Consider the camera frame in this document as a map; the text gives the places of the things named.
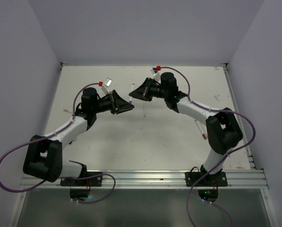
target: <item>scratch mark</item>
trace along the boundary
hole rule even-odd
[[[219,97],[220,95],[217,95],[217,96],[214,96],[214,98],[219,102],[219,100],[218,100],[218,97]]]

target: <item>cable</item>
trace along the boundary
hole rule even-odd
[[[242,146],[240,146],[240,147],[238,147],[238,148],[236,148],[236,149],[234,149],[234,150],[228,152],[212,169],[210,169],[206,174],[204,174],[204,175],[203,175],[202,177],[200,177],[197,181],[195,181],[195,182],[193,183],[193,185],[191,186],[191,188],[190,188],[190,190],[189,190],[189,193],[188,193],[187,201],[186,201],[186,210],[187,210],[187,214],[188,214],[189,220],[190,220],[191,223],[194,225],[194,227],[197,227],[197,225],[194,223],[194,221],[193,221],[193,219],[192,219],[192,217],[191,217],[191,215],[190,215],[190,212],[189,212],[189,199],[190,199],[190,196],[191,196],[191,193],[192,193],[193,188],[194,188],[201,180],[203,180],[206,176],[208,176],[214,169],[216,169],[221,163],[223,163],[223,162],[226,160],[226,158],[228,157],[228,155],[230,155],[230,154],[232,154],[233,152],[238,151],[238,150],[240,150],[240,149],[242,149],[242,148],[245,148],[246,146],[248,146],[249,144],[251,144],[251,143],[253,142],[253,140],[255,139],[255,137],[256,137],[256,129],[255,129],[254,124],[251,122],[251,120],[250,120],[249,118],[247,118],[245,115],[241,114],[241,113],[238,113],[238,112],[236,112],[236,111],[231,111],[231,110],[215,110],[215,109],[209,109],[209,108],[206,108],[206,107],[204,107],[204,106],[202,106],[202,105],[200,105],[200,104],[198,104],[198,103],[196,103],[196,102],[194,102],[194,101],[191,101],[191,98],[190,98],[190,90],[191,90],[191,89],[190,89],[190,83],[189,83],[188,79],[187,79],[180,71],[178,71],[178,70],[175,69],[175,68],[168,67],[168,66],[164,66],[164,67],[161,67],[161,69],[170,69],[170,70],[173,70],[173,71],[177,72],[178,74],[180,74],[180,75],[185,79],[185,81],[187,82],[187,85],[188,85],[188,100],[189,100],[192,104],[194,104],[194,105],[196,105],[197,107],[200,107],[200,108],[202,108],[202,109],[204,109],[204,110],[206,110],[206,111],[211,111],[211,112],[216,112],[216,113],[231,113],[231,114],[239,115],[239,116],[241,116],[242,118],[244,118],[245,120],[247,120],[247,122],[251,125],[252,131],[253,131],[252,138],[249,140],[248,143],[246,143],[246,144],[244,144],[244,145],[242,145]],[[224,210],[224,208],[221,208],[219,205],[217,205],[217,204],[214,204],[214,205],[215,205],[216,207],[218,207],[218,208]],[[234,223],[233,223],[232,217],[230,216],[230,214],[229,214],[228,212],[226,212],[226,213],[227,213],[227,215],[228,215],[229,218],[230,218],[231,227],[233,227],[233,226],[234,226]]]
[[[94,201],[78,201],[79,203],[83,203],[83,204],[91,204],[91,203],[96,203],[96,202],[100,202],[104,199],[106,199],[107,197],[109,197],[112,193],[113,193],[113,190],[116,186],[116,179],[110,175],[110,174],[98,174],[98,175],[94,175],[94,176],[88,176],[88,177],[82,177],[82,178],[72,178],[72,180],[74,181],[81,181],[81,180],[89,180],[89,179],[92,179],[92,178],[97,178],[97,177],[101,177],[101,176],[110,176],[112,179],[113,179],[113,187],[112,189],[109,191],[109,193],[105,196],[103,196],[102,198],[100,199],[97,199],[97,200],[94,200]]]
[[[77,100],[79,94],[80,94],[85,88],[90,87],[90,86],[93,86],[93,85],[99,85],[99,83],[92,83],[92,84],[86,85],[86,86],[83,87],[83,88],[78,92],[78,94],[76,95],[76,97],[75,97],[75,99],[74,99],[74,103],[73,103],[73,115],[72,115],[72,120],[75,119],[75,106],[76,106],[76,100]],[[62,131],[64,131],[65,129],[67,129],[71,124],[72,124],[72,122],[69,122],[66,126],[64,126],[62,129],[60,129],[59,131],[57,131],[56,133],[54,133],[54,134],[52,134],[52,135],[49,135],[49,136],[46,136],[46,137],[43,137],[43,138],[40,138],[40,139],[37,139],[37,140],[33,140],[33,141],[30,141],[30,142],[27,142],[27,143],[23,143],[23,144],[21,144],[21,145],[18,145],[18,146],[16,146],[16,147],[14,147],[14,148],[8,150],[4,155],[1,156],[1,158],[0,158],[0,165],[1,165],[2,161],[3,161],[3,159],[5,159],[5,157],[6,157],[7,155],[9,155],[10,153],[14,152],[15,150],[18,150],[19,148],[25,147],[25,146],[27,146],[27,145],[31,145],[31,144],[33,144],[33,143],[38,143],[38,142],[41,142],[41,141],[43,141],[43,140],[50,139],[50,138],[54,137],[55,134],[59,134],[59,133],[61,133]],[[43,184],[44,182],[45,182],[45,180],[39,182],[38,184],[36,184],[36,185],[34,185],[34,186],[32,186],[32,187],[25,188],[25,189],[11,189],[11,188],[6,187],[6,186],[1,182],[1,180],[0,180],[0,188],[2,188],[3,190],[6,190],[6,191],[8,191],[8,192],[20,193],[20,192],[27,192],[27,191],[30,191],[30,190],[32,190],[32,189],[38,187],[39,185]]]

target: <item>white table surface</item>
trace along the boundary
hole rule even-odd
[[[221,67],[176,67],[191,84],[191,98],[216,108],[233,103]],[[65,123],[77,92],[86,84],[113,80],[111,89],[128,101],[132,83],[139,87],[151,77],[151,67],[64,66],[46,133]],[[179,89],[187,92],[187,84],[175,73]],[[102,97],[101,88],[95,87]],[[133,99],[135,109],[119,115],[109,111],[97,114],[97,121],[87,132],[63,150],[63,160],[83,162],[88,169],[98,170],[181,170],[200,167],[210,147],[196,127],[194,119],[169,110],[162,99],[144,102]],[[250,169],[245,149],[232,154],[224,169]]]

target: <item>white marker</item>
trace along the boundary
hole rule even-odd
[[[135,89],[135,84],[131,85],[131,92],[133,92],[133,90]],[[129,103],[132,104],[132,97],[129,96]]]

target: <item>metal bracket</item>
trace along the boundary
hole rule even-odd
[[[185,181],[186,186],[191,187],[195,181],[197,181],[203,173],[201,172],[186,172],[185,173]],[[225,172],[220,172],[215,177],[206,177],[202,181],[197,184],[197,187],[214,187],[218,182],[218,187],[227,187],[227,177]]]
[[[94,176],[102,174],[102,172],[86,172],[84,177]],[[70,186],[70,187],[83,187],[83,186],[90,186],[89,182],[91,183],[92,187],[101,187],[102,185],[102,177],[95,177],[89,180],[72,180],[71,178],[64,178],[61,179],[60,185],[61,186]]]

